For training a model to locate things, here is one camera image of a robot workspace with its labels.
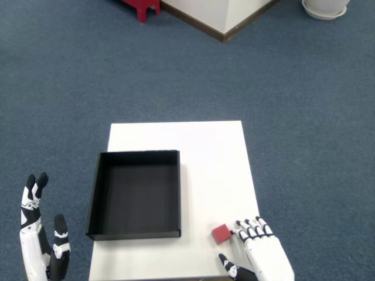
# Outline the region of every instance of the red block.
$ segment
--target red block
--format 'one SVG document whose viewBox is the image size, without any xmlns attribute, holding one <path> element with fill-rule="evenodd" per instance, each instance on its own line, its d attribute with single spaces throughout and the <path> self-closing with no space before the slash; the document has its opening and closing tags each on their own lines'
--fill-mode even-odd
<svg viewBox="0 0 375 281">
<path fill-rule="evenodd" d="M 211 232 L 213 239 L 215 239 L 217 244 L 222 243 L 226 239 L 231 237 L 231 233 L 225 224 L 214 228 Z"/>
</svg>

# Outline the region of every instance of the white robotic hand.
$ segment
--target white robotic hand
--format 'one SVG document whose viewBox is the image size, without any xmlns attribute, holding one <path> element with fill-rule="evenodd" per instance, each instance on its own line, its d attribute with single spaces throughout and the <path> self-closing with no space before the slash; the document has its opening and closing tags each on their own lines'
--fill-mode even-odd
<svg viewBox="0 0 375 281">
<path fill-rule="evenodd" d="M 54 218 L 53 249 L 40 220 L 39 203 L 47 182 L 46 173 L 37 180 L 31 174 L 23 189 L 19 237 L 28 281 L 63 280 L 69 264 L 70 244 L 64 216 Z"/>
<path fill-rule="evenodd" d="M 245 245 L 245 253 L 250 261 L 250 270 L 234 265 L 221 253 L 219 258 L 229 276 L 237 281 L 294 281 L 294 272 L 280 240 L 260 217 L 255 220 L 237 221 L 240 229 L 232 234 Z"/>
</svg>

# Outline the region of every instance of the black box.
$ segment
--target black box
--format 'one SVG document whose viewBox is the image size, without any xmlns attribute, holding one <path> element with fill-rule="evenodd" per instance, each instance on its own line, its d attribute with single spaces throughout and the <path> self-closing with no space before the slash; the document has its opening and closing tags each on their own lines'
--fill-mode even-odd
<svg viewBox="0 0 375 281">
<path fill-rule="evenodd" d="M 93 240 L 180 237 L 179 151 L 101 153 L 86 235 Z"/>
</svg>

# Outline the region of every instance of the white table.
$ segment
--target white table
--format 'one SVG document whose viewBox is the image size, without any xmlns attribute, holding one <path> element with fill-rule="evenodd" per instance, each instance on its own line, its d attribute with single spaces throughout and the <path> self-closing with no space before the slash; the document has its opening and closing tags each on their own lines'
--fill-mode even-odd
<svg viewBox="0 0 375 281">
<path fill-rule="evenodd" d="M 90 281 L 226 276 L 217 255 L 248 268 L 235 237 L 211 230 L 258 215 L 241 121 L 112 124 L 108 151 L 180 150 L 180 238 L 95 241 Z"/>
</svg>

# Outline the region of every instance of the plant pot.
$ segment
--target plant pot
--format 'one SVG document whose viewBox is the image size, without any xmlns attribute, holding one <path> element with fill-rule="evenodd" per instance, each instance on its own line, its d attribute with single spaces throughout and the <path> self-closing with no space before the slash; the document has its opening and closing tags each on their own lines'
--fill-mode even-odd
<svg viewBox="0 0 375 281">
<path fill-rule="evenodd" d="M 335 19 L 346 12 L 350 0 L 302 0 L 307 13 L 318 19 Z"/>
</svg>

